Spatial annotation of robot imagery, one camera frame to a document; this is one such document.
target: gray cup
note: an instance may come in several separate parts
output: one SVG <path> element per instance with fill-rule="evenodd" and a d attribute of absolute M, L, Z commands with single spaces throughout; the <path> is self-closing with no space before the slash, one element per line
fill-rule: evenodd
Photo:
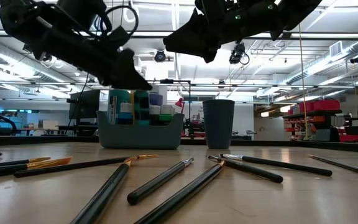
<path fill-rule="evenodd" d="M 206 144 L 210 149 L 229 149 L 233 129 L 234 104 L 232 100 L 203 102 Z"/>

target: shelving unit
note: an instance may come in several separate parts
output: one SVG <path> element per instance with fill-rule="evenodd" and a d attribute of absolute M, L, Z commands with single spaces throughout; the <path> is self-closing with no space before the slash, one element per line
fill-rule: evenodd
<path fill-rule="evenodd" d="M 329 129 L 331 131 L 329 140 L 332 142 L 339 142 L 339 132 L 336 128 L 331 126 L 331 116 L 338 113 L 342 113 L 342 110 L 309 111 L 306 112 L 306 117 L 308 123 L 313 124 L 316 131 L 319 129 Z M 299 129 L 296 127 L 297 124 L 303 128 L 307 128 L 305 127 L 305 113 L 287 115 L 283 118 L 287 124 L 291 124 L 293 129 L 287 128 L 286 131 L 291 131 L 292 136 L 296 136 L 296 129 Z"/>

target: red object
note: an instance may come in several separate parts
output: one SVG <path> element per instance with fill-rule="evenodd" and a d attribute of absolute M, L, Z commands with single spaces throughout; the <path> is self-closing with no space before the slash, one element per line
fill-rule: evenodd
<path fill-rule="evenodd" d="M 324 115 L 322 115 L 322 116 L 314 116 L 313 117 L 313 122 L 314 123 L 325 122 L 325 121 L 326 121 L 326 117 Z"/>
<path fill-rule="evenodd" d="M 341 105 L 338 100 L 319 100 L 314 102 L 314 110 L 340 110 Z"/>
<path fill-rule="evenodd" d="M 358 136 L 357 135 L 342 135 L 342 136 L 339 136 L 339 140 L 341 142 L 354 142 L 354 141 L 358 141 Z"/>
<path fill-rule="evenodd" d="M 295 132 L 295 128 L 285 128 L 286 132 Z"/>
<path fill-rule="evenodd" d="M 181 107 L 181 114 L 183 114 L 183 109 L 185 109 L 185 102 L 183 102 L 183 98 L 181 97 L 176 103 L 175 105 Z"/>
<path fill-rule="evenodd" d="M 314 102 L 306 102 L 305 105 L 303 103 L 299 104 L 299 110 L 301 113 L 305 112 L 305 106 L 306 106 L 306 112 L 313 111 L 313 104 Z"/>

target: desk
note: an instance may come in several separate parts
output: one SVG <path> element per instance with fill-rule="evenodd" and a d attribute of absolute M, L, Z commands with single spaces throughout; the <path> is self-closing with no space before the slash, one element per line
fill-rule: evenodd
<path fill-rule="evenodd" d="M 53 129 L 43 129 L 43 128 L 19 128 L 18 131 L 25 131 L 26 136 L 30 136 L 30 131 L 46 131 L 47 134 L 54 133 L 55 131 L 57 134 L 64 134 L 62 130 L 53 130 Z"/>
<path fill-rule="evenodd" d="M 101 223 L 134 223 L 215 165 L 206 160 L 206 155 L 232 153 L 322 167 L 331 169 L 334 175 L 323 177 L 253 164 L 282 175 L 283 183 L 275 184 L 225 167 L 166 223 L 358 224 L 358 174 L 307 158 L 308 154 L 314 154 L 358 166 L 358 152 L 266 146 L 233 146 L 230 150 L 207 150 L 206 146 L 180 146 L 179 150 L 172 151 L 119 150 L 102 149 L 98 143 L 86 142 L 0 146 L 0 152 L 3 153 L 0 162 L 39 156 L 52 159 L 73 156 L 72 162 L 84 162 L 133 154 L 160 154 L 158 159 L 133 164 Z M 194 163 L 161 189 L 136 206 L 127 203 L 128 193 L 189 157 L 195 158 Z M 0 223 L 70 223 L 118 166 L 90 167 L 22 179 L 0 177 Z"/>

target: ceiling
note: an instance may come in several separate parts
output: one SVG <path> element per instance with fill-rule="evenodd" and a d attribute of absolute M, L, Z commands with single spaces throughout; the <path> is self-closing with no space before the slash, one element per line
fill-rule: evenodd
<path fill-rule="evenodd" d="M 108 6 L 128 4 L 128 1 L 105 1 Z M 193 11 L 193 1 L 179 0 L 133 0 L 134 6 L 139 10 L 138 30 L 175 30 L 177 27 L 186 23 Z M 115 11 L 112 15 L 114 26 L 122 24 L 127 30 L 131 30 L 133 22 L 128 12 L 122 14 Z M 358 0 L 323 0 L 319 8 L 312 12 L 301 24 L 302 32 L 358 32 Z M 191 80 L 198 83 L 215 83 L 225 80 L 226 83 L 257 83 L 257 84 L 282 84 L 291 78 L 294 71 L 304 65 L 313 62 L 317 58 L 329 52 L 329 47 L 337 41 L 327 40 L 305 40 L 302 41 L 270 41 L 270 40 L 244 40 L 243 43 L 248 49 L 250 63 L 246 66 L 231 65 L 228 58 L 235 43 L 223 45 L 218 51 L 215 61 L 204 63 L 202 58 L 191 55 L 166 52 L 172 58 L 171 62 L 157 63 L 153 61 L 153 55 L 157 50 L 164 50 L 162 39 L 131 39 L 124 46 L 135 51 L 141 63 L 140 66 L 145 71 L 147 79 L 173 78 Z M 12 37 L 0 37 L 0 46 L 15 51 L 23 57 L 34 59 L 23 51 L 23 43 Z M 174 61 L 178 63 L 178 73 L 175 73 Z M 305 79 L 307 85 L 319 85 L 320 83 L 346 73 L 345 62 L 340 60 L 332 63 L 324 69 Z M 75 67 L 61 61 L 47 63 L 46 71 L 53 74 L 60 74 L 61 78 L 66 78 L 65 82 L 84 82 L 85 72 L 78 71 Z M 351 69 L 357 69 L 358 65 L 351 65 Z M 354 79 L 358 78 L 358 73 L 354 74 Z M 343 78 L 333 84 L 343 84 L 348 78 Z M 256 91 L 259 88 L 242 88 L 241 91 Z M 286 95 L 288 91 L 274 91 L 274 95 L 279 97 Z"/>

